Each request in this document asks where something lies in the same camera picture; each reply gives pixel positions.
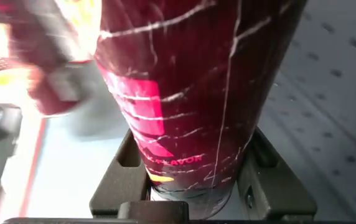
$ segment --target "yellow graphic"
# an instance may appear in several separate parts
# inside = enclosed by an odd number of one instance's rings
[[[0,85],[18,84],[30,91],[40,82],[41,72],[33,65],[21,65],[0,71]]]
[[[156,182],[170,182],[170,181],[173,181],[174,178],[172,177],[162,177],[162,176],[159,176],[159,175],[154,175],[154,174],[149,174],[149,177],[151,178],[151,180],[153,181],[156,181]]]

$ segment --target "marbled pattern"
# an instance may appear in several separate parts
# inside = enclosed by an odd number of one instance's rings
[[[103,1],[95,58],[148,172],[174,178],[155,192],[189,202],[191,218],[229,197],[305,2]]]

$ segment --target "hole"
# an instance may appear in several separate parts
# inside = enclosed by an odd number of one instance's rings
[[[310,15],[310,13],[309,12],[304,12],[303,14],[302,14],[302,16],[305,18],[305,20],[307,20],[307,21],[311,21],[312,20],[312,16]]]
[[[296,41],[296,40],[292,40],[291,41],[291,45],[295,48],[300,48],[301,47],[301,44],[300,42]]]
[[[330,34],[334,34],[334,28],[332,25],[326,23],[326,22],[323,22],[321,24],[322,28],[325,29],[327,32],[329,32]]]
[[[255,201],[254,201],[253,188],[251,186],[247,189],[245,198],[246,198],[246,204],[248,208],[252,209],[255,205]]]
[[[333,137],[333,134],[330,133],[330,132],[323,133],[322,135],[323,135],[323,137],[325,137],[325,138],[332,138],[332,137]]]
[[[309,111],[302,112],[302,115],[303,115],[305,118],[311,118],[311,117],[312,117],[312,113],[309,112]]]
[[[321,149],[319,147],[312,147],[312,150],[315,151],[315,152],[320,152]]]
[[[302,76],[298,76],[298,77],[297,77],[297,81],[298,81],[299,83],[306,83],[306,82],[307,82],[307,80],[305,79],[305,77],[302,77]]]
[[[326,96],[322,93],[318,93],[316,94],[316,98],[320,99],[320,100],[326,100]]]
[[[337,78],[341,78],[341,76],[342,76],[342,72],[338,69],[330,70],[330,74],[334,75]]]
[[[334,169],[333,170],[333,175],[334,176],[339,176],[339,175],[341,175],[341,172],[338,169]]]
[[[316,62],[319,61],[319,56],[314,52],[308,52],[307,56],[311,60],[314,60]]]
[[[297,101],[297,97],[295,97],[294,95],[288,95],[288,99],[290,101]]]
[[[280,111],[279,114],[281,114],[283,116],[289,116],[289,112],[287,112],[287,111]]]
[[[347,162],[349,162],[349,163],[356,162],[355,156],[347,156],[347,157],[345,158],[345,160],[346,160]]]
[[[304,128],[296,128],[296,131],[298,132],[298,133],[304,133]]]
[[[351,37],[351,38],[350,38],[350,45],[351,45],[352,47],[355,47],[355,48],[356,48],[356,38],[355,38],[355,37]]]

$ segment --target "pink graphic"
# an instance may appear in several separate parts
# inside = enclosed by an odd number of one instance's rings
[[[133,131],[139,148],[147,148],[153,155],[159,157],[174,157],[155,139],[143,136],[141,133],[162,136],[164,134],[163,116],[159,87],[151,80],[135,80],[119,77],[107,72],[99,66],[109,91],[112,92],[121,112]]]

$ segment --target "red object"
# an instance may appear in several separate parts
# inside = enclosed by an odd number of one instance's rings
[[[66,63],[85,63],[89,57],[82,57],[74,31],[63,19],[53,1],[0,0],[0,11],[8,16],[11,25],[10,55],[22,64],[35,65],[32,78],[38,85],[29,90],[36,100],[40,112],[45,115],[65,113],[82,99],[63,99],[60,92],[66,91],[55,81],[55,71]]]
[[[109,1],[95,54],[164,200],[227,201],[305,0]]]

